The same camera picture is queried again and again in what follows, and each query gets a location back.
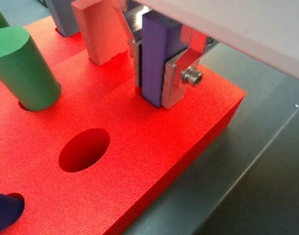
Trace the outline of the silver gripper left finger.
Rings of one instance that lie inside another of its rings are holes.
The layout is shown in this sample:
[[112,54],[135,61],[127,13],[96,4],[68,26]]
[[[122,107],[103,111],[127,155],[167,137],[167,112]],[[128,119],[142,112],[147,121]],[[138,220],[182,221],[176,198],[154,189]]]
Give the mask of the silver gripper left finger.
[[142,16],[151,10],[135,0],[114,0],[115,11],[127,33],[127,45],[134,59],[135,85],[142,87]]

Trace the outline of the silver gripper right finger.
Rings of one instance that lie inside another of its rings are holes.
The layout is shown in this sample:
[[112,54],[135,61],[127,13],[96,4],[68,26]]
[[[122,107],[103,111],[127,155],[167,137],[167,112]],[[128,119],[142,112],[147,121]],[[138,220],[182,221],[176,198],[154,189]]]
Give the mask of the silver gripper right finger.
[[200,58],[218,45],[215,39],[190,26],[182,27],[180,40],[187,48],[166,62],[162,105],[167,109],[183,99],[187,86],[195,87],[200,84],[203,78],[203,73],[198,70]]

